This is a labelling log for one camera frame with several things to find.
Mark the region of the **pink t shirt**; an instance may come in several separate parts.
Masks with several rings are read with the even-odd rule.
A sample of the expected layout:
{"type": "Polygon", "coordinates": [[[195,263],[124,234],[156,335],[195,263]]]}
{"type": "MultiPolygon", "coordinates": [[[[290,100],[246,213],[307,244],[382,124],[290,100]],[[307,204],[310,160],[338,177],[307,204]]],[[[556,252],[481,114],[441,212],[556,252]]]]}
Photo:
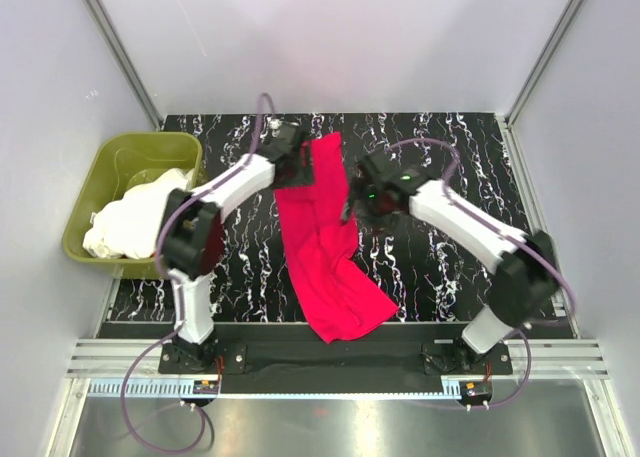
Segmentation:
{"type": "Polygon", "coordinates": [[[310,144],[314,183],[274,192],[289,277],[303,315],[329,344],[363,337],[389,320],[397,304],[352,260],[357,224],[341,221],[348,184],[342,136],[310,144]]]}

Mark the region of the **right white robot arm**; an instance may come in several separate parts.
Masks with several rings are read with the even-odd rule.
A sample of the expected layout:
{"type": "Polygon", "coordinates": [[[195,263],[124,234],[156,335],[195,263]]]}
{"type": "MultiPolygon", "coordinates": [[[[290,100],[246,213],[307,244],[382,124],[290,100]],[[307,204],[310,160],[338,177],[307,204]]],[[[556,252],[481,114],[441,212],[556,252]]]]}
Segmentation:
{"type": "Polygon", "coordinates": [[[559,291],[552,240],[543,231],[529,234],[496,220],[420,166],[399,166],[382,152],[362,156],[349,180],[341,218],[355,216],[376,231],[388,231],[401,214],[445,233],[492,275],[486,305],[431,360],[444,372],[476,373],[498,343],[559,291]]]}

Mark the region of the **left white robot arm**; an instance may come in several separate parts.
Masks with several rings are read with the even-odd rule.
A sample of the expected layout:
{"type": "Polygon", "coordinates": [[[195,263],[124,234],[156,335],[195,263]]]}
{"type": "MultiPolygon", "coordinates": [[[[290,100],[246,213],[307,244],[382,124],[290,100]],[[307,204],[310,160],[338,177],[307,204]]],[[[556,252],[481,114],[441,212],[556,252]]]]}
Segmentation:
{"type": "Polygon", "coordinates": [[[310,133],[297,123],[276,121],[241,159],[192,191],[172,190],[156,244],[157,269],[171,282],[174,331],[167,338],[196,373],[215,363],[209,279],[225,252],[224,223],[242,203],[264,189],[313,183],[310,133]]]}

